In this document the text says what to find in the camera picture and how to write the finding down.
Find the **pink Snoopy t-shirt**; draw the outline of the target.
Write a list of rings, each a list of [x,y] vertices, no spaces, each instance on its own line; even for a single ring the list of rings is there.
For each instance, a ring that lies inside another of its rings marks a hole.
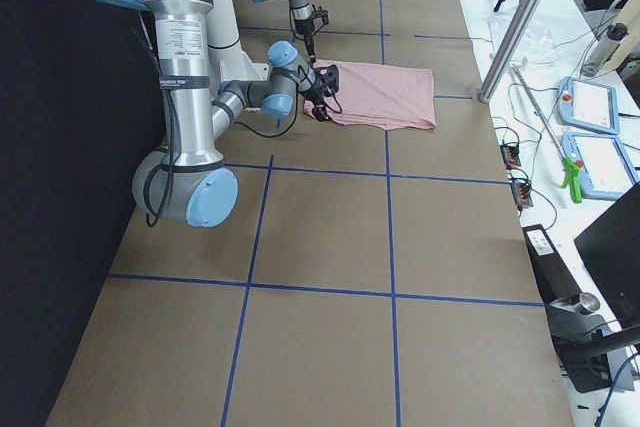
[[[339,91],[327,103],[331,119],[341,125],[369,125],[385,131],[436,127],[434,76],[430,69],[323,60],[335,65]]]

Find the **clear plastic bag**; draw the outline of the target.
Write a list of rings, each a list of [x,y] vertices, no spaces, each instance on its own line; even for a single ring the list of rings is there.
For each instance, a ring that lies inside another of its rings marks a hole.
[[[511,18],[496,15],[490,17],[487,23],[494,52],[497,52],[505,38]],[[538,65],[552,64],[559,58],[555,44],[551,29],[542,22],[532,20],[527,25],[511,62]]]

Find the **upper teach pendant tablet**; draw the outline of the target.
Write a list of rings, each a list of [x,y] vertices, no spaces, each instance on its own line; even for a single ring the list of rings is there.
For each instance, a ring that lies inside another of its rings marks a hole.
[[[594,133],[620,132],[616,90],[604,84],[565,77],[559,84],[560,121]]]

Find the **teach pendant tablet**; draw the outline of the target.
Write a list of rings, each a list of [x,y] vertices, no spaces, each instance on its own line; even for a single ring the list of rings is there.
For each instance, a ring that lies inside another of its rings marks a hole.
[[[616,135],[567,132],[562,146],[582,161],[578,184],[584,198],[616,201],[639,182],[638,173]]]
[[[559,84],[560,121],[594,133],[620,132],[616,90],[604,84],[565,77]]]

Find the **black box with white label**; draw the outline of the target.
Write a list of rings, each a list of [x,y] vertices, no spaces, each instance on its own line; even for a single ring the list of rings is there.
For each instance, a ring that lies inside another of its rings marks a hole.
[[[536,284],[544,304],[578,294],[581,289],[541,224],[522,228]]]

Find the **lower teach pendant tablet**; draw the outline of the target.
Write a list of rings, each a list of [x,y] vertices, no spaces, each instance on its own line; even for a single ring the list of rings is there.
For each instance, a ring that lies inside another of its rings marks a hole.
[[[582,161],[578,184],[584,198],[616,201],[639,182],[638,173],[616,135],[567,132],[562,146]]]

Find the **clear water bottle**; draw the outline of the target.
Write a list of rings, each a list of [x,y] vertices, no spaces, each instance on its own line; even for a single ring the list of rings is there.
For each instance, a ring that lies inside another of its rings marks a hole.
[[[611,58],[620,43],[628,35],[628,27],[624,23],[612,23],[599,37],[596,48],[591,52],[581,68],[581,74],[594,77]]]

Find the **black monitor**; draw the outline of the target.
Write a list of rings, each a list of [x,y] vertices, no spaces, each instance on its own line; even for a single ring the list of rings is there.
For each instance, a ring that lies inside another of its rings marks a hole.
[[[574,240],[590,277],[623,327],[639,323],[639,186]]]

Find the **silver metal cylinder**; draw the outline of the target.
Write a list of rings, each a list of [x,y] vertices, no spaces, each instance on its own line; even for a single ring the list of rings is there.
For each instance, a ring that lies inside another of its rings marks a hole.
[[[572,309],[580,315],[591,315],[596,313],[600,307],[597,296],[589,292],[580,292],[571,297]]]

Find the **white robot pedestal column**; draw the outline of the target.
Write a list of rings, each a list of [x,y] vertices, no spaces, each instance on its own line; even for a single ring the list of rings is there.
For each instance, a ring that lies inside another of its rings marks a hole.
[[[206,31],[212,100],[225,81],[267,78],[267,65],[252,62],[242,48],[233,0],[213,0],[213,9],[206,16]]]

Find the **green handled reacher grabber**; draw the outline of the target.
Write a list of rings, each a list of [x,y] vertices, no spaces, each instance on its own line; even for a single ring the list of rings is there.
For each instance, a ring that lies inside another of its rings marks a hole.
[[[579,184],[579,174],[584,167],[582,160],[573,160],[569,154],[567,154],[559,142],[558,137],[555,135],[549,121],[545,117],[545,114],[541,110],[531,88],[526,83],[520,68],[517,65],[511,67],[511,71],[515,75],[517,81],[522,85],[526,93],[526,97],[529,99],[535,113],[540,118],[544,131],[548,134],[552,145],[558,153],[561,159],[564,169],[564,179],[561,184],[562,188],[568,188],[571,200],[574,204],[582,202],[582,193]]]

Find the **aluminium frame post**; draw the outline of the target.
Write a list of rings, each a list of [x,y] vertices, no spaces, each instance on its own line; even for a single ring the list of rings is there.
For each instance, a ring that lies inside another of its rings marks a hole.
[[[479,91],[481,102],[488,103],[491,100],[540,1],[520,0]]]

